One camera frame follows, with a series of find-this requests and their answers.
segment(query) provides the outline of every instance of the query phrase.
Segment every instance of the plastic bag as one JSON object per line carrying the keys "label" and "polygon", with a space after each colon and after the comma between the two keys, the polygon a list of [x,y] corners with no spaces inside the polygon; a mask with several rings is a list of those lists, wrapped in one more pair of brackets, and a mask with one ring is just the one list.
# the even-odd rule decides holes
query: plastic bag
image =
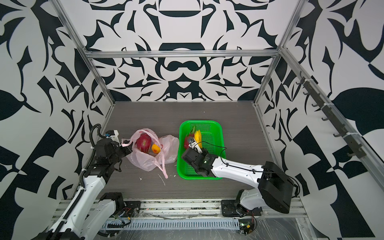
{"label": "plastic bag", "polygon": [[[136,141],[142,133],[148,134],[152,139],[152,143],[160,146],[161,151],[159,154],[152,156],[137,149]],[[179,150],[179,139],[177,137],[167,135],[159,139],[154,131],[149,128],[144,128],[137,130],[132,135],[129,143],[124,144],[124,140],[126,139],[121,140],[121,145],[123,147],[133,144],[132,153],[127,156],[128,160],[133,165],[145,171],[151,171],[158,167],[163,172],[164,177],[168,178],[165,164],[175,162],[177,158],[177,152]]]}

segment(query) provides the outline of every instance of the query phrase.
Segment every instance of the black and white patterned wall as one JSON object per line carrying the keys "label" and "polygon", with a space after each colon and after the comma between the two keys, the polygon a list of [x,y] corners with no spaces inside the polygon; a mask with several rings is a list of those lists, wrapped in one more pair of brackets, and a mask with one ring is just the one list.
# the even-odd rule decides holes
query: black and white patterned wall
{"label": "black and white patterned wall", "polygon": [[[288,50],[383,158],[383,1],[309,0]],[[259,102],[319,237],[382,239],[384,192],[281,60]]]}
{"label": "black and white patterned wall", "polygon": [[88,50],[276,49],[297,0],[64,0]]}
{"label": "black and white patterned wall", "polygon": [[110,103],[47,0],[0,3],[1,239],[31,239],[71,197]]}
{"label": "black and white patterned wall", "polygon": [[[297,0],[65,0],[91,51],[276,49]],[[116,101],[253,100],[269,57],[98,59]]]}
{"label": "black and white patterned wall", "polygon": [[116,101],[253,100],[272,57],[95,60]]}

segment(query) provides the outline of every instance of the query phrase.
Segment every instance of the yellow fruit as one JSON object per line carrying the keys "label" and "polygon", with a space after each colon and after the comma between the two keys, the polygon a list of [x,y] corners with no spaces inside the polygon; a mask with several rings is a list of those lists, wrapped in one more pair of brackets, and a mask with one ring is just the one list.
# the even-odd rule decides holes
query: yellow fruit
{"label": "yellow fruit", "polygon": [[194,139],[195,139],[195,141],[196,141],[197,143],[199,143],[199,144],[198,144],[199,147],[200,147],[200,148],[203,148],[203,144],[201,143],[201,132],[200,132],[200,130],[197,130],[197,131],[195,132]]}
{"label": "yellow fruit", "polygon": [[160,148],[159,148],[159,146],[156,145],[156,144],[153,144],[153,145],[152,145],[152,151],[153,151],[153,153],[158,154],[158,153],[160,152]]}

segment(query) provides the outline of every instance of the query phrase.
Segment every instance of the white scrap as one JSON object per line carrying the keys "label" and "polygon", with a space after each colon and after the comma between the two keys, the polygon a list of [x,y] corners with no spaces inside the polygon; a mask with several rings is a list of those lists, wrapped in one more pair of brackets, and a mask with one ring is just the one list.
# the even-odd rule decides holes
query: white scrap
{"label": "white scrap", "polygon": [[[159,174],[158,174],[159,175]],[[164,183],[164,180],[163,180],[163,178],[159,175],[159,177],[161,178],[161,180],[163,181],[163,183]],[[164,186],[166,185],[166,183],[164,183]]]}

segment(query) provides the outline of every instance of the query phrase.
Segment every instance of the red dragon fruit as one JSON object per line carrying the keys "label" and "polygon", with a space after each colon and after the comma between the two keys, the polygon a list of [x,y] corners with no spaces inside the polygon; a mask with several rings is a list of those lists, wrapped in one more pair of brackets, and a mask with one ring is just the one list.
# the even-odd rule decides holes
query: red dragon fruit
{"label": "red dragon fruit", "polygon": [[139,149],[142,152],[148,153],[149,148],[151,147],[151,142],[152,142],[151,137],[146,133],[142,133],[136,141],[137,149]]}

